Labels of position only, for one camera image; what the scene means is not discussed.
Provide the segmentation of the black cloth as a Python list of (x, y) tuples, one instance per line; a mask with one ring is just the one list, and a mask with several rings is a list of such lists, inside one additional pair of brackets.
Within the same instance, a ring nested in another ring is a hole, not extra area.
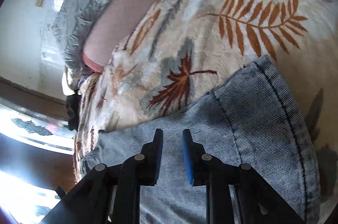
[(81, 95), (77, 93), (67, 96), (66, 109), (68, 116), (68, 129), (70, 131), (77, 130), (79, 126), (79, 106)]

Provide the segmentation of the leaf patterned cream blanket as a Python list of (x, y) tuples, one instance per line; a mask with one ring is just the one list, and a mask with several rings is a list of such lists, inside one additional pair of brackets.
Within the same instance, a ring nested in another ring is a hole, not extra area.
[(81, 86), (76, 164), (100, 130), (171, 115), (263, 55), (303, 112), (328, 199), (337, 190), (337, 0), (157, 0)]

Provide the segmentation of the white pillow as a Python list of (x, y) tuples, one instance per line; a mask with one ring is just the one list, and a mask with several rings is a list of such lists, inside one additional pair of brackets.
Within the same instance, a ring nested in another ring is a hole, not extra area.
[(63, 94), (65, 96), (71, 96), (79, 89), (78, 84), (80, 81), (80, 70), (72, 70), (67, 66), (64, 66), (63, 76), (61, 79), (61, 85)]

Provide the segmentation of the blue denim pant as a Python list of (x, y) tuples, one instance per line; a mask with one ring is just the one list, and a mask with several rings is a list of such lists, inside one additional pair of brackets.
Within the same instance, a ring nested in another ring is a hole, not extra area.
[(164, 133), (159, 180), (140, 194), (141, 223), (204, 223), (205, 191), (189, 185), (182, 132), (222, 162), (250, 164), (307, 223), (320, 215), (319, 170), (314, 146), (291, 90), (261, 57), (170, 116), (100, 134), (80, 162), (86, 175), (99, 163), (114, 166)]

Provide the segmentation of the grey quilted cushion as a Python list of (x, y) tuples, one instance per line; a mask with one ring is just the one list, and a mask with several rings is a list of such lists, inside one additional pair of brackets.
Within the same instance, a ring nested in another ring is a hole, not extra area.
[(115, 0), (64, 0), (52, 24), (53, 36), (68, 70), (80, 73), (83, 46), (95, 22)]

